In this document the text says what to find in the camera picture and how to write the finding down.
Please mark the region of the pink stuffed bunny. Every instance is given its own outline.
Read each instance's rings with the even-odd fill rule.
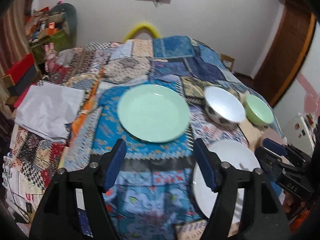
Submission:
[[[47,71],[48,73],[52,73],[54,70],[54,62],[56,61],[56,51],[54,50],[54,44],[51,42],[48,45],[44,46],[44,50],[45,50],[45,65],[44,65],[44,69],[45,71]]]

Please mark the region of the screw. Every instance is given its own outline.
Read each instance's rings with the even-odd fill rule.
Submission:
[[[255,168],[254,171],[255,171],[255,173],[257,173],[259,175],[261,175],[263,173],[263,170],[260,168]]]
[[[221,167],[225,168],[225,169],[230,168],[230,163],[223,162],[223,163],[221,163]]]
[[[90,163],[89,164],[89,166],[90,166],[90,168],[93,168],[93,169],[95,169],[96,167],[98,167],[98,163],[97,162],[92,162],[92,163]]]
[[[58,173],[59,175],[61,175],[61,174],[63,174],[65,171],[66,171],[65,168],[60,168],[60,169],[58,169],[57,173]]]

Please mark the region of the white cloth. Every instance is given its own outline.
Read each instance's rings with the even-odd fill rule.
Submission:
[[[84,99],[84,91],[44,83],[31,86],[17,108],[15,123],[42,138],[66,139],[65,124],[72,123]]]

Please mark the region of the white plate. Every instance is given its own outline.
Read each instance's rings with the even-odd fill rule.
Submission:
[[[236,169],[253,171],[255,168],[260,168],[260,164],[253,152],[243,144],[234,140],[222,140],[209,145],[209,151],[215,152],[222,162],[228,162]],[[209,218],[213,209],[218,193],[211,191],[206,186],[204,178],[196,163],[193,171],[193,194],[196,203],[202,213]],[[232,223],[237,223],[241,218],[242,204],[244,198],[244,189],[238,189],[235,212],[233,214]]]
[[[228,91],[218,87],[207,87],[204,96],[208,105],[224,119],[232,123],[241,123],[245,119],[244,107]]]

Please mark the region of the brown door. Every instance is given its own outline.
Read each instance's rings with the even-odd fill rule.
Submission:
[[[310,11],[286,3],[276,37],[253,80],[254,89],[271,106],[279,101],[298,73],[311,44],[315,24]]]

